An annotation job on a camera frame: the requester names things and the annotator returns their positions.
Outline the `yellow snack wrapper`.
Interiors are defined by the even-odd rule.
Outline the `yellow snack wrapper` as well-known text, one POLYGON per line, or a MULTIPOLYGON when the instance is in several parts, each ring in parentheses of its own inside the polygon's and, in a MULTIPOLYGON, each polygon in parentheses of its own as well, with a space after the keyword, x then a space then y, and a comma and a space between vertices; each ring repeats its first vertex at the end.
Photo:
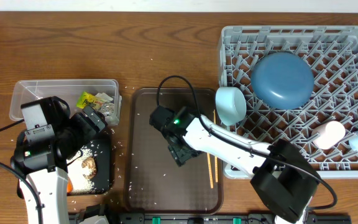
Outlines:
POLYGON ((86 106, 90 106, 94 110, 99 111, 100 113, 105 114, 107 116, 114 113, 115 104, 102 104, 102 102, 99 101, 96 95, 92 95, 84 91, 76 102, 76 106, 81 109, 85 108, 86 106))

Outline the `white tissue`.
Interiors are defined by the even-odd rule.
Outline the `white tissue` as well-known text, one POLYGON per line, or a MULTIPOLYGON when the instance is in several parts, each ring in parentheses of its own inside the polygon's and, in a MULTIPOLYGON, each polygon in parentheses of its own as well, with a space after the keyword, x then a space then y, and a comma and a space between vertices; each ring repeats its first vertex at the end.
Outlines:
POLYGON ((99 99, 100 102, 102 102, 102 104, 114 103, 114 98, 110 97, 106 93, 97 93, 96 97, 99 99))

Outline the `wooden chopstick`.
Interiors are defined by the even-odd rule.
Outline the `wooden chopstick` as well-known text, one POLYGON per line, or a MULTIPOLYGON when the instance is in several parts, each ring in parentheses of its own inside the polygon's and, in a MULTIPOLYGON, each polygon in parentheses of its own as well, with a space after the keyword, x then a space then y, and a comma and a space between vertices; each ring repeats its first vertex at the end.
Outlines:
POLYGON ((207 163, 208 163, 208 175, 209 175, 209 186, 211 189, 214 188, 214 184, 213 184, 213 173, 212 173, 212 167, 211 167, 211 158, 210 158, 210 154, 207 153, 207 163))
MULTIPOLYGON (((213 123, 216 124, 216 110, 213 111, 214 119, 213 123)), ((214 174, 215 174, 215 183, 219 182, 219 174, 218 174, 218 158, 214 156, 214 174)))

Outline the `orange carrot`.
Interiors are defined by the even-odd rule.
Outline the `orange carrot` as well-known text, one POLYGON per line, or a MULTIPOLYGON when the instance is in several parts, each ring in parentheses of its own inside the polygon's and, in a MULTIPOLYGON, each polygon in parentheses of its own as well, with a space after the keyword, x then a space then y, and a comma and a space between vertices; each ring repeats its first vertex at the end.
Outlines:
POLYGON ((68 183, 67 183, 67 193, 68 194, 71 193, 72 190, 73 190, 73 185, 72 185, 71 180, 69 180, 68 183))

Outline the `light blue rice bowl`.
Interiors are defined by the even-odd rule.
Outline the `light blue rice bowl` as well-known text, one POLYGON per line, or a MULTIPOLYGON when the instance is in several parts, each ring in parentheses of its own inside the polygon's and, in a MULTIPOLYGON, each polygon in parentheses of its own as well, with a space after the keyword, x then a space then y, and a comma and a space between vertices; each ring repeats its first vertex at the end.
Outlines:
POLYGON ((236 87, 219 87, 215 96, 215 104, 218 116, 226 126, 232 126, 246 116, 246 99, 240 89, 236 87))

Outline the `blue plate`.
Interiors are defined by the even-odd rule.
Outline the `blue plate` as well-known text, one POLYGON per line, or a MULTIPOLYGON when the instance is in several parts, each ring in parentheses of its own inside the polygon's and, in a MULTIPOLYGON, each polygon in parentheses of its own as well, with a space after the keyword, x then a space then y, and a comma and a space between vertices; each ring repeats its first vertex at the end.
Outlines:
POLYGON ((252 69, 253 92, 272 108, 292 110, 303 106, 310 99, 313 86, 310 66, 294 54, 270 54, 252 69))

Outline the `pink cup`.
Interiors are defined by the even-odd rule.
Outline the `pink cup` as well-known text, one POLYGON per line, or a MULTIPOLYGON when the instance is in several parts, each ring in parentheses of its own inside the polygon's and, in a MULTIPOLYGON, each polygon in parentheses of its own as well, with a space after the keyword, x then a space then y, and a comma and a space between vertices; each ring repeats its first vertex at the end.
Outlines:
POLYGON ((312 131, 312 135, 318 134, 313 140, 313 144, 323 150, 330 149, 337 144, 346 133, 346 129, 339 121, 329 121, 322 124, 312 131))

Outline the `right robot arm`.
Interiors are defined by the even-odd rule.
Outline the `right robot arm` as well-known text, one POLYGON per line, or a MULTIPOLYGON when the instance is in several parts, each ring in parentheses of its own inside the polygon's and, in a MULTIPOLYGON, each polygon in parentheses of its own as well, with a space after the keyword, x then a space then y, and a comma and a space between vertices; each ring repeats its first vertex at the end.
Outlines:
POLYGON ((285 140, 269 144, 244 138, 187 107, 176 113, 158 106, 149 123, 167 140, 179 166, 201 152, 216 156, 249 175, 264 205, 289 223, 302 217, 316 192, 318 173, 285 140))

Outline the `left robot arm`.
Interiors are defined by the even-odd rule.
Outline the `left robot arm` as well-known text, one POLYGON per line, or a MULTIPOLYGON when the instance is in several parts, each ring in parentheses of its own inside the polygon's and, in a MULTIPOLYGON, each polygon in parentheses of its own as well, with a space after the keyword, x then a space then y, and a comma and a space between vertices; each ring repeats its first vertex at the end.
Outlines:
POLYGON ((85 144, 106 126, 104 115, 90 106, 71 114, 56 97, 21 105, 26 129, 17 137, 11 157, 19 173, 29 223, 68 223, 68 165, 85 144))

